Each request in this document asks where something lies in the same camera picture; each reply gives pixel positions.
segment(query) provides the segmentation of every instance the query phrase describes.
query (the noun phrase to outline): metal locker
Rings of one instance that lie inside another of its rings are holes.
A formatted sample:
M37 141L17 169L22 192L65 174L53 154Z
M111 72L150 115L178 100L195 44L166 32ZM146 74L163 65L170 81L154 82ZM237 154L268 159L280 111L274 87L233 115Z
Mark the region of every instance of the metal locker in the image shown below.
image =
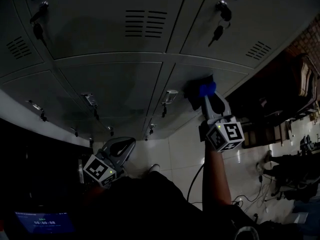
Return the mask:
M208 47L217 26L229 24L215 10L220 1L232 12L230 27ZM181 53L256 68L307 26L319 8L320 0L205 0Z
M146 116L161 62L111 62L61 68L82 99L93 94L100 118Z
M79 121L53 121L54 124L74 133L84 139L95 142L105 142L110 137L109 132L96 119Z
M26 0L54 59L111 52L165 52L183 0Z
M142 130L145 120L145 117L114 117L102 118L100 119L100 122L108 130L108 139L117 137L133 137L137 141L140 141L142 139ZM113 136L111 136L109 128L114 132Z
M84 120L88 115L75 103L50 71L30 74L4 83L8 95L34 113L42 108L50 121Z
M13 0L0 0L0 77L43 63L17 15Z
M162 102L167 90L176 90L179 93L171 104L166 105L167 116L170 115L185 115L198 113L192 109L187 98L184 97L184 89L187 83L191 80L202 79L213 75L213 80L216 82L216 90L220 94L224 94L243 78L247 76L245 73L235 72L231 70L224 70L220 68L213 68L199 65L176 64L164 88L160 102L155 109L155 115L160 116L164 111Z
M149 120L148 127L143 135L143 139L158 140L165 139L171 136L176 130L183 127L191 119L197 116L198 113L190 113L184 115L168 115L153 116Z

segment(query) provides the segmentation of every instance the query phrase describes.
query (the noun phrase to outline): tiled floor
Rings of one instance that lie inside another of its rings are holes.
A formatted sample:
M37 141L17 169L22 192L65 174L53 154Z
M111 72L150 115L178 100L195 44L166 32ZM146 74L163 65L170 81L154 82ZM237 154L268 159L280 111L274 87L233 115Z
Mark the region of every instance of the tiled floor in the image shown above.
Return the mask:
M187 197L192 179L204 163L205 146L199 140L198 131L200 123L199 118L195 118L167 139L138 141L135 150L125 164L129 175L140 177L150 166L159 164L161 173L173 181L184 197ZM275 143L249 149L237 148L223 153L232 199L238 195L246 195L250 200L257 197L261 185L256 172L256 163L268 149L272 150L273 156L295 155L303 136L310 135L313 142L318 141L317 134L320 135L320 126L319 124L313 125L309 118L305 117L292 124L292 134L294 135L292 141L284 141L283 146L281 143ZM201 172L193 184L189 197L191 203L202 201L202 177ZM260 198L256 202L250 203L245 198L237 199L243 201L242 210L250 217L253 217L255 213L259 215L259 223L268 220L283 222L292 209L293 201L286 199L279 201L272 199L263 202L263 200L272 198L273 185L274 181L264 177ZM201 203L194 205L202 209Z

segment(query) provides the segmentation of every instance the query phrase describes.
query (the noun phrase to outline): digital timer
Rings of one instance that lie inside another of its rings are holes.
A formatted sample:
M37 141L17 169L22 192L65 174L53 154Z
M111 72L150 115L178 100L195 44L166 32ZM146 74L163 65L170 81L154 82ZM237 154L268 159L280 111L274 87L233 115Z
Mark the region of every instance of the digital timer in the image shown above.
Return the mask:
M56 223L54 221L48 221L48 222L46 222L46 221L34 221L34 224L38 224L38 225L40 225L40 224L43 224L43 225L51 224L51 225L53 225L53 224L56 224Z
M16 216L32 234L59 234L75 231L66 212L60 213L32 213L15 212Z

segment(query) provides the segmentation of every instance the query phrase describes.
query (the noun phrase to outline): display screen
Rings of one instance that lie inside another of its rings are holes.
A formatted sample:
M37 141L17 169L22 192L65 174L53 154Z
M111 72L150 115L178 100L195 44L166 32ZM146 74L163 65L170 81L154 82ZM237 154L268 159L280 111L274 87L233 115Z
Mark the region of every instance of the display screen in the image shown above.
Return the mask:
M28 213L15 212L16 216L29 233L59 234L75 231L66 212L64 213Z

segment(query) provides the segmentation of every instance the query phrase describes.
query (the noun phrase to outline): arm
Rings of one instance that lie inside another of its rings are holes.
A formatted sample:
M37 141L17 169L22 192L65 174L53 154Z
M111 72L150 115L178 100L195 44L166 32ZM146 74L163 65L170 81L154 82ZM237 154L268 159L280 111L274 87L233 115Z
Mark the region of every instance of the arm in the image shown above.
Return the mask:
M222 154L205 143L205 163L202 181L202 205L204 211L216 206L231 205L231 195Z

